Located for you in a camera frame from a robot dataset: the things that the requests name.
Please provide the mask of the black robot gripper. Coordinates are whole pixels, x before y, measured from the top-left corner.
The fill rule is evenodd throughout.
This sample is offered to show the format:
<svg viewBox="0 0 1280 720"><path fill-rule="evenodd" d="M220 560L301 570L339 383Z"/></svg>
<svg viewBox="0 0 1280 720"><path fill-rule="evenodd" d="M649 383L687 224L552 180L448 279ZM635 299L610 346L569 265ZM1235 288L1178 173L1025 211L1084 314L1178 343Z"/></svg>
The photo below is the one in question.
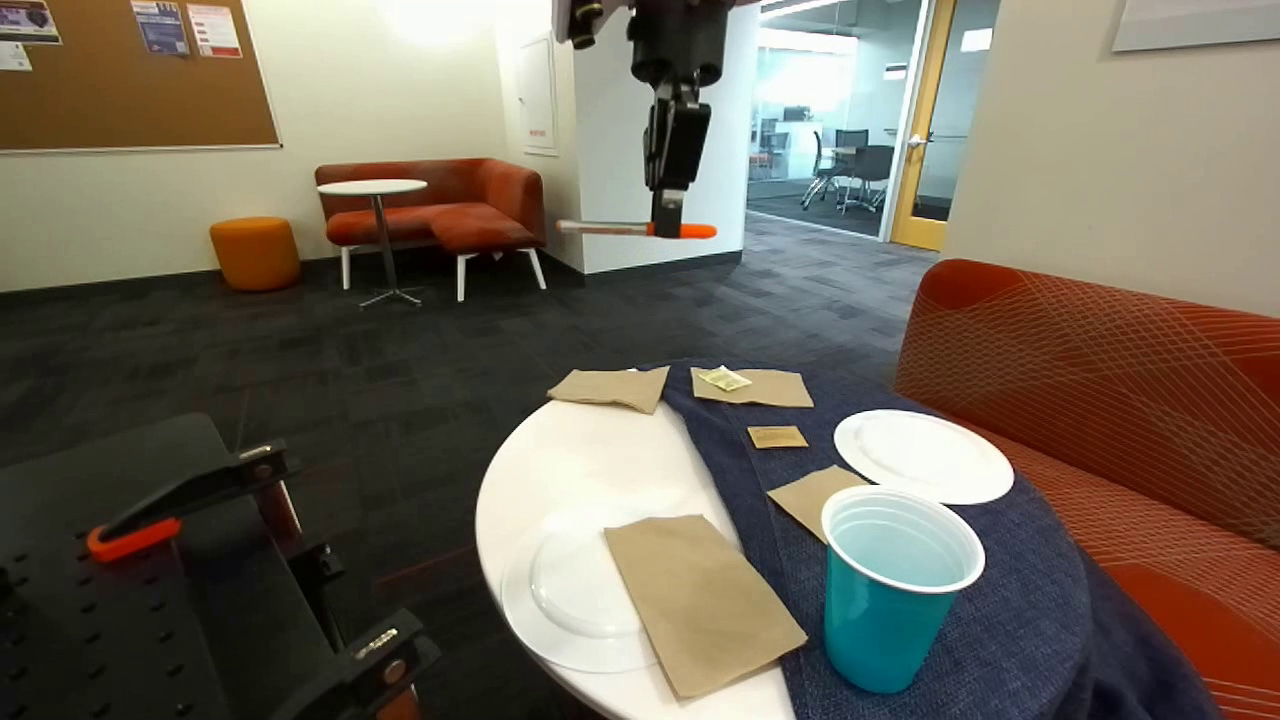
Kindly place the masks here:
<svg viewBox="0 0 1280 720"><path fill-rule="evenodd" d="M685 224L685 186L695 180L708 122L714 106L695 82L657 87L644 127L644 183L652 186L657 234L682 231Z"/></svg>

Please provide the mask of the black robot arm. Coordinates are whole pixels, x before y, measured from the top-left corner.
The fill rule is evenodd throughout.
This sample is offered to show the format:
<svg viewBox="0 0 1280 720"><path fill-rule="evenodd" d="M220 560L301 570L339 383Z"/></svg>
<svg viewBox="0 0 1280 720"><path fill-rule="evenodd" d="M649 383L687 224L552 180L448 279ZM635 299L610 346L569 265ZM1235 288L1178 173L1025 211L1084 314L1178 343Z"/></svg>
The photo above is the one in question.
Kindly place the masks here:
<svg viewBox="0 0 1280 720"><path fill-rule="evenodd" d="M569 219L569 231L714 240L714 224L685 219L701 173L714 106L701 100L726 77L727 16L750 0L552 0L561 42L593 48L612 10L627 10L632 77L652 87L644 122L644 186L652 207L632 219Z"/></svg>

